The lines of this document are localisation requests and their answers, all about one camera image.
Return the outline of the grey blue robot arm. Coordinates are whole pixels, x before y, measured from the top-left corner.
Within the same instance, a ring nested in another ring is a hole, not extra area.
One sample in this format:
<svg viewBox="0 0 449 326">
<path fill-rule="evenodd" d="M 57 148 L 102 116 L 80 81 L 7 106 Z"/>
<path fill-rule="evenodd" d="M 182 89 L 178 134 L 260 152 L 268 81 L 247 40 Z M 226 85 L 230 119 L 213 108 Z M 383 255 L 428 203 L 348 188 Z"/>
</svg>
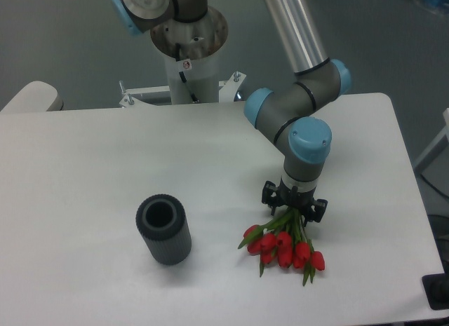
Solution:
<svg viewBox="0 0 449 326">
<path fill-rule="evenodd" d="M 253 92 L 244 114 L 284 157 L 278 184 L 267 182 L 262 202 L 295 208 L 307 222 L 321 221 L 327 201 L 314 192 L 330 152 L 332 133 L 314 113 L 345 94 L 351 75 L 323 49 L 305 0 L 264 0 L 295 75 L 283 93 Z M 217 102 L 220 88 L 213 57 L 227 40 L 224 16 L 208 0 L 112 0 L 131 34 L 149 33 L 168 64 L 173 104 Z"/>
</svg>

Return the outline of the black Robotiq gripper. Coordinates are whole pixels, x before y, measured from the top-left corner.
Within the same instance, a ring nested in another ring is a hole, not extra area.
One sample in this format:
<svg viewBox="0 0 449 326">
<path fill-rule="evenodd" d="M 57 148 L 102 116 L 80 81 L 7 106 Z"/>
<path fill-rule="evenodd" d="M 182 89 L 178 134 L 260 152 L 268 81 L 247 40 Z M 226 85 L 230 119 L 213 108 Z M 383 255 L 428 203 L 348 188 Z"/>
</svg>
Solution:
<svg viewBox="0 0 449 326">
<path fill-rule="evenodd" d="M 320 223 L 328 201 L 313 198 L 315 190 L 313 188 L 309 191 L 300 191 L 296 186 L 287 186 L 283 181 L 277 187 L 275 183 L 267 180 L 262 189 L 262 203 L 270 208 L 270 215 L 274 215 L 277 208 L 287 205 L 304 214 L 305 225 L 310 222 Z"/>
</svg>

